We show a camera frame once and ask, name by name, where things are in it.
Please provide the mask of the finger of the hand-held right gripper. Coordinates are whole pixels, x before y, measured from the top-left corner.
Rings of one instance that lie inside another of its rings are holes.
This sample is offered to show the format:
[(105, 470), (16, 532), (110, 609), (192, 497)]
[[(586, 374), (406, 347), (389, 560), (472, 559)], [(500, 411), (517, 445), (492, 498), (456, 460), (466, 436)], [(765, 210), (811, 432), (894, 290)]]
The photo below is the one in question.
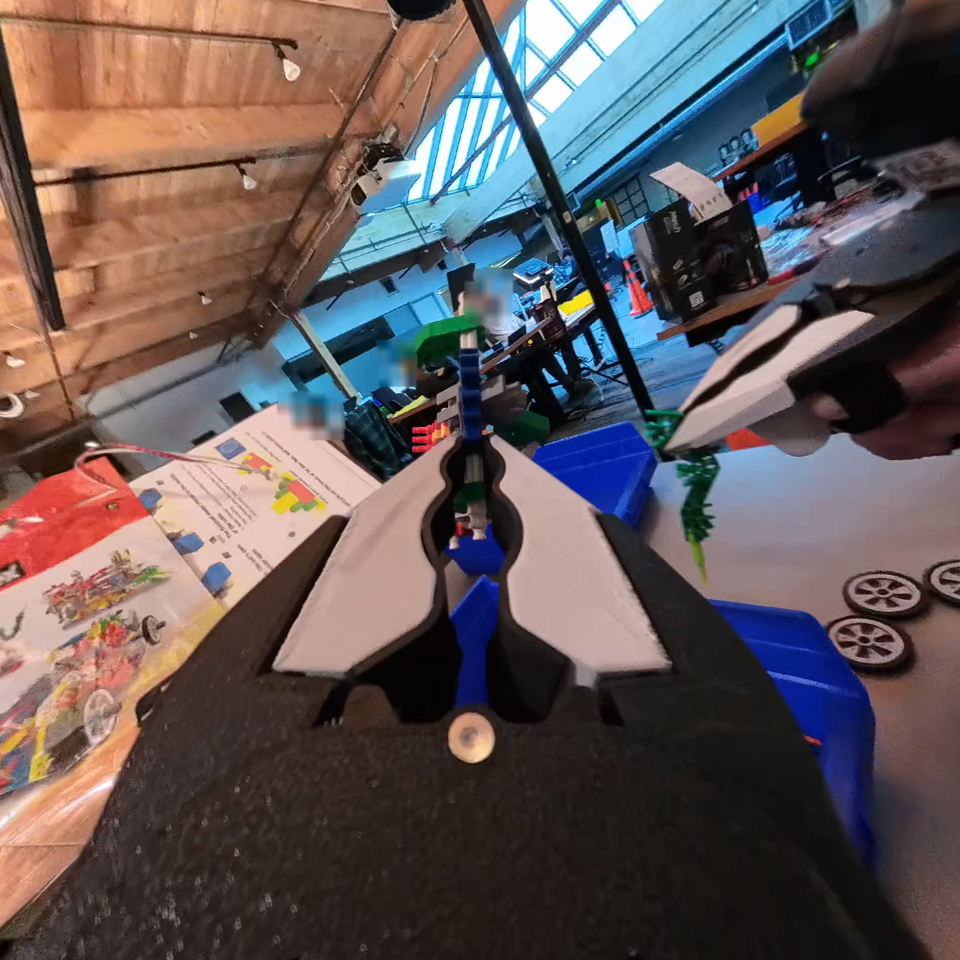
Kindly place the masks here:
[(790, 379), (842, 338), (842, 314), (810, 318), (798, 305), (778, 307), (702, 379), (702, 406), (792, 407), (806, 394), (796, 394)]
[(873, 319), (845, 311), (802, 321), (800, 311), (774, 311), (722, 354), (690, 393), (665, 452), (676, 457), (713, 447), (792, 408), (798, 401), (788, 378)]

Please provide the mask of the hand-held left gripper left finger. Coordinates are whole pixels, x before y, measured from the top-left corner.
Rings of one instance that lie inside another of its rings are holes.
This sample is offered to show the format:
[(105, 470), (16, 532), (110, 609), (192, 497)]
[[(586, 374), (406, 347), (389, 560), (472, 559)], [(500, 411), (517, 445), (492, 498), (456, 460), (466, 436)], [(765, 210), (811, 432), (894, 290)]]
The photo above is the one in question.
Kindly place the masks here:
[(462, 652), (432, 522), (448, 506), (447, 438), (351, 512), (272, 663), (280, 673), (378, 687), (400, 718), (442, 718)]

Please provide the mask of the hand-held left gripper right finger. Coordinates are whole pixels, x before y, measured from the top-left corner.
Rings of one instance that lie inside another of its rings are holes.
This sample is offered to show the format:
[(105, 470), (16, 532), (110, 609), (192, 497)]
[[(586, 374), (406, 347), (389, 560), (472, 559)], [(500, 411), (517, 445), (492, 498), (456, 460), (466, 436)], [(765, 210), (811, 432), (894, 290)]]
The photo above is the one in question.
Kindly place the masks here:
[(546, 719), (565, 691), (669, 673), (673, 662), (594, 508), (501, 438), (488, 438), (492, 531), (505, 560), (486, 649), (502, 719)]

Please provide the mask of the blue plastic bin with label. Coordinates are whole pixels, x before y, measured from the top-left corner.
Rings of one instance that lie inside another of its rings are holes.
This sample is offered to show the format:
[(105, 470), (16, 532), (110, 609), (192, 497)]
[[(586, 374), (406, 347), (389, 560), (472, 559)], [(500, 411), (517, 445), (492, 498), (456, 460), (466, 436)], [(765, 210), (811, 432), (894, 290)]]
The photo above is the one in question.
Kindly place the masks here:
[[(456, 587), (450, 618), (462, 650), (458, 706), (488, 702), (486, 654), (498, 620), (496, 577), (505, 556), (491, 534), (446, 551), (469, 583)], [(819, 762), (846, 834), (871, 870), (875, 714), (862, 681), (805, 612), (710, 600), (772, 678)]]

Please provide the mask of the green wheeled toy model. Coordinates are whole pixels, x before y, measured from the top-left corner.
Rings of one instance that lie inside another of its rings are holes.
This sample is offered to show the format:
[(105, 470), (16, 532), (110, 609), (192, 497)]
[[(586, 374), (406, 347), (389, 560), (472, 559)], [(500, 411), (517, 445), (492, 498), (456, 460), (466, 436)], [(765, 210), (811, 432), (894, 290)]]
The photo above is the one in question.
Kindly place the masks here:
[[(499, 439), (508, 446), (520, 448), (548, 432), (548, 420), (529, 409), (518, 409), (525, 392), (519, 383), (507, 383), (503, 376), (484, 378), (478, 338), (483, 328), (476, 316), (465, 314), (429, 324), (415, 341), (416, 360), (421, 364), (437, 364), (450, 358), (450, 351), (459, 350), (457, 381), (439, 391), (434, 399), (436, 414), (432, 421), (412, 428), (412, 450), (425, 455), (441, 441), (458, 438), (465, 447), (462, 481), (455, 484), (451, 507), (452, 533), (446, 551), (460, 546), (462, 540), (483, 542), (493, 535), (490, 498), (486, 482), (491, 469), (481, 458), (481, 442)], [(679, 426), (682, 414), (677, 411), (646, 409), (642, 412), (644, 428), (640, 431), (654, 450), (657, 462), (667, 458), (666, 443)]]

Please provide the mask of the person's right hand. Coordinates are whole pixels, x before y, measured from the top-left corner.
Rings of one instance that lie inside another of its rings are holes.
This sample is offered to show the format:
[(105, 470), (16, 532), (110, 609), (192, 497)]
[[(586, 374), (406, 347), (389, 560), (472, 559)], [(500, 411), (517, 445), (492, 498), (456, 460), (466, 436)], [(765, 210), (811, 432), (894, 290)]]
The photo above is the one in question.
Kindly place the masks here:
[(852, 367), (801, 405), (888, 461), (948, 456), (959, 438), (959, 313), (884, 368)]

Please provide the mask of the wooden office desk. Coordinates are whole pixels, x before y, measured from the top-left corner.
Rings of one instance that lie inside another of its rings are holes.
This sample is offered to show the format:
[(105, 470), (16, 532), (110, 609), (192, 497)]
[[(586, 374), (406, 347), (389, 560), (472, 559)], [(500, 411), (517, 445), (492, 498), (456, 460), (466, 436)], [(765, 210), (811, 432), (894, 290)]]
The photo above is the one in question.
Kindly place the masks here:
[(684, 339), (689, 348), (704, 344), (716, 345), (732, 329), (745, 325), (764, 306), (800, 280), (807, 278), (817, 266), (816, 261), (800, 264), (772, 277), (772, 281), (734, 294), (724, 294), (716, 304), (700, 316), (676, 323), (656, 334), (656, 341), (664, 343), (674, 338)]

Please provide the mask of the black cardboard box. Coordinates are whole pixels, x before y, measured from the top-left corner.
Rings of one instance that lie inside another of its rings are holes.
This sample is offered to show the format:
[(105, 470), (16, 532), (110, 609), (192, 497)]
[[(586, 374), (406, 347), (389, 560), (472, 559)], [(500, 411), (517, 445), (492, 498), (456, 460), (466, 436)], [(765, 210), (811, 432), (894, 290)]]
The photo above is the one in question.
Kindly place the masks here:
[(658, 317), (687, 322), (723, 296), (768, 282), (750, 201), (702, 222), (679, 199), (629, 228), (630, 243)]

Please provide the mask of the empty blue plastic bin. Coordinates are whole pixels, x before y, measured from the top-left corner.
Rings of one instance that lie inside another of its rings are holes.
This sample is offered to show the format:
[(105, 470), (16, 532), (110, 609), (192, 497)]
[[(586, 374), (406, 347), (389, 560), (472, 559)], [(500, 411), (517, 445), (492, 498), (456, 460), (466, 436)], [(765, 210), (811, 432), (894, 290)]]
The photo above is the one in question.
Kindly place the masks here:
[(621, 422), (547, 443), (533, 461), (588, 501), (636, 529), (658, 466), (638, 427)]

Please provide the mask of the orange traffic cone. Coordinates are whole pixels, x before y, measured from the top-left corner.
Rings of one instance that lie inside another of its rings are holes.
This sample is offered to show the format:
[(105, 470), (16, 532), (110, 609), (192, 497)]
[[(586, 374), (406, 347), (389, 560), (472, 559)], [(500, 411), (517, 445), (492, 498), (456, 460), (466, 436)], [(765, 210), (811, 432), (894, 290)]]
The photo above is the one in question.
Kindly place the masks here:
[(644, 288), (642, 272), (631, 258), (624, 258), (622, 266), (630, 297), (630, 317), (645, 316), (654, 310), (654, 304)]

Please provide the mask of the white paper sign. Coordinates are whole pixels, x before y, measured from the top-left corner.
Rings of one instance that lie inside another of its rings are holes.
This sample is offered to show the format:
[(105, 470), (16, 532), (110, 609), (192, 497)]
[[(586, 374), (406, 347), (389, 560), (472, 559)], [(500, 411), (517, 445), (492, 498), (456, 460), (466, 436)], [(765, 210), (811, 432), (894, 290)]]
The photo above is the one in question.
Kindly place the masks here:
[(735, 205), (723, 186), (682, 162), (677, 161), (654, 171), (651, 179), (673, 190), (686, 201), (696, 224), (726, 214)]

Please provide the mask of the cluttered office desk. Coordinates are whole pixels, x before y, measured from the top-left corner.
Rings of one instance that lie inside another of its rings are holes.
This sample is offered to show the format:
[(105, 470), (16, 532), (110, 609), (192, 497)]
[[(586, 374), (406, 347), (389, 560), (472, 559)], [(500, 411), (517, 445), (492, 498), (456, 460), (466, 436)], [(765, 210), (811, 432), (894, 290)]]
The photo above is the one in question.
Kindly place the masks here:
[(519, 382), (526, 389), (533, 413), (546, 418), (549, 426), (557, 429), (595, 388), (594, 369), (581, 360), (574, 343), (585, 338), (594, 360), (602, 366), (604, 361), (592, 332), (598, 320), (593, 304), (569, 315), (558, 311), (531, 330), (518, 332), (504, 349), (486, 360), (481, 374)]

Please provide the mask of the black floor stand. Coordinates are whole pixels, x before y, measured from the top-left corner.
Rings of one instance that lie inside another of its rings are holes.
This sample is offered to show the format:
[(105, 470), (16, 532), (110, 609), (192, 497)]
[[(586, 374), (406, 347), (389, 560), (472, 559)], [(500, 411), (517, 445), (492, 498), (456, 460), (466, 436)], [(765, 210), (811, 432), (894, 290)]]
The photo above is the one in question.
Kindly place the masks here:
[(473, 27), (485, 61), (441, 118), (432, 136), (422, 198), (432, 205), (453, 193), (458, 206), (443, 222), (461, 247), (515, 196), (525, 207), (542, 196), (546, 225), (559, 231), (590, 293), (600, 293), (599, 318), (640, 413), (649, 391), (609, 296), (589, 258), (560, 177), (548, 156), (540, 124), (555, 114), (599, 66), (616, 42), (638, 26), (623, 2), (522, 2), (502, 38), (494, 38), (492, 2), (457, 2)]

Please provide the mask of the toy kit plastic bag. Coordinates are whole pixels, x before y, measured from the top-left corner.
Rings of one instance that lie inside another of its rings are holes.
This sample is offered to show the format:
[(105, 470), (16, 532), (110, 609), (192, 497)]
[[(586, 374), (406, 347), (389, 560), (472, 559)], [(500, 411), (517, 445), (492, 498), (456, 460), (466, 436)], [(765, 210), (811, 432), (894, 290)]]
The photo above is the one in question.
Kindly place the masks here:
[(107, 458), (2, 510), (2, 802), (102, 753), (223, 613)]

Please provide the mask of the round wooden board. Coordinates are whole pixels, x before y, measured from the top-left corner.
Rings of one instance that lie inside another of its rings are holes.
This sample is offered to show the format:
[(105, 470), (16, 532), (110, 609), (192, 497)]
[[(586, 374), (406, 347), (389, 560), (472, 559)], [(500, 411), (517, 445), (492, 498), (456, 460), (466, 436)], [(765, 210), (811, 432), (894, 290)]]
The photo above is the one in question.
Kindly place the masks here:
[(98, 834), (118, 842), (128, 822), (162, 833), (202, 782), (208, 724), (146, 718), (124, 724), (69, 770), (2, 801), (2, 929), (30, 927), (23, 916), (45, 902)]

